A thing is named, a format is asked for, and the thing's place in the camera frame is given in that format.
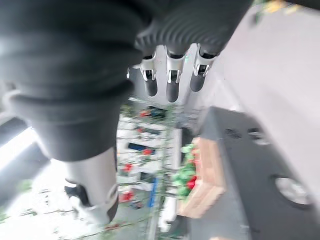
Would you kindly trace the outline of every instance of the wooden crate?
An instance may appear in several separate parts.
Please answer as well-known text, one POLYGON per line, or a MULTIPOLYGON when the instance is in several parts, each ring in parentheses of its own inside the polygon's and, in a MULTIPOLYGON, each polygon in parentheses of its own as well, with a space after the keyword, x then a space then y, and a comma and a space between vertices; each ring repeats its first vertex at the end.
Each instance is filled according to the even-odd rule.
POLYGON ((199 149, 197 180, 187 199, 178 201, 177 214, 198 219, 226 191, 226 184, 217 143, 200 137, 192 142, 199 149))

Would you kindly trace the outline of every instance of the robotic hand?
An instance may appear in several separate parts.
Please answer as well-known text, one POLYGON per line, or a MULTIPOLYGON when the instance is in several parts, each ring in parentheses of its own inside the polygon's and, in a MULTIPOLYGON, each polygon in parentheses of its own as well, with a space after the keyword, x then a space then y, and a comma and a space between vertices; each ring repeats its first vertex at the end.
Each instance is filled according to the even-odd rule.
POLYGON ((99 223, 116 214, 116 132, 120 106, 133 90, 128 67, 140 64, 147 93, 154 96, 155 49, 165 45, 166 94, 174 102, 186 52, 198 43, 191 89, 199 91, 251 4, 1 1, 0 73, 17 89, 4 102, 33 127, 42 151, 64 166, 65 191, 76 208, 99 223))

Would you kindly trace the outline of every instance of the red flower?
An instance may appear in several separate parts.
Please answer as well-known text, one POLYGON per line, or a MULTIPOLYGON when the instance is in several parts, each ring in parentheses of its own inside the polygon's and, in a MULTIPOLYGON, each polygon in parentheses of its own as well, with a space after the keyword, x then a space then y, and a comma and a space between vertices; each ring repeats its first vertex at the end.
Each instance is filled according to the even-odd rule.
POLYGON ((195 187, 195 185, 196 185, 195 181, 188 181, 186 183, 187 188, 190 189, 190 190, 193 189, 195 187))
POLYGON ((143 155, 151 155, 153 153, 152 149, 146 148, 143 149, 142 154, 143 155))
POLYGON ((193 175, 191 178, 190 178, 190 182, 194 182, 197 180, 197 176, 196 175, 193 175))
POLYGON ((146 117, 146 116, 149 116, 150 114, 147 112, 147 111, 142 111, 140 112, 140 117, 143 118, 143 117, 146 117))
POLYGON ((129 173, 131 171, 131 169, 133 168, 131 163, 126 163, 124 165, 123 171, 125 171, 126 173, 129 173))

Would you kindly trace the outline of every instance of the round hole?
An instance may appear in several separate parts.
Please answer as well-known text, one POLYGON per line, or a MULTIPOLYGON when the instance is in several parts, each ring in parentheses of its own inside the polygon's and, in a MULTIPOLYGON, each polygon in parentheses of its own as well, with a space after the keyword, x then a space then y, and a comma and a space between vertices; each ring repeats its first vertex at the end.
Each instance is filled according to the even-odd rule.
POLYGON ((311 204, 307 190, 296 180, 288 177, 277 177, 275 179, 275 186, 289 201, 300 205, 311 204))

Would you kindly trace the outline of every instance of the black fingertip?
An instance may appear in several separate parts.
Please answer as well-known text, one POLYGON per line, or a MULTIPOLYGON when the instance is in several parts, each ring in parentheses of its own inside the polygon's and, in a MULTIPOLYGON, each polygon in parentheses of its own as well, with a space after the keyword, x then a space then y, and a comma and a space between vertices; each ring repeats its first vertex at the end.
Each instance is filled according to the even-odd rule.
POLYGON ((191 81, 190 81, 191 90, 193 92, 199 92, 204 86, 205 78, 206 77, 201 75, 195 76, 194 74, 192 74, 191 81))
POLYGON ((177 101, 179 96, 179 83, 172 81, 166 83, 166 98, 170 103, 177 101))
POLYGON ((155 80, 148 79, 148 81, 144 81, 144 85, 145 85, 145 91, 150 97, 153 97, 157 94, 158 92, 157 79, 155 80))

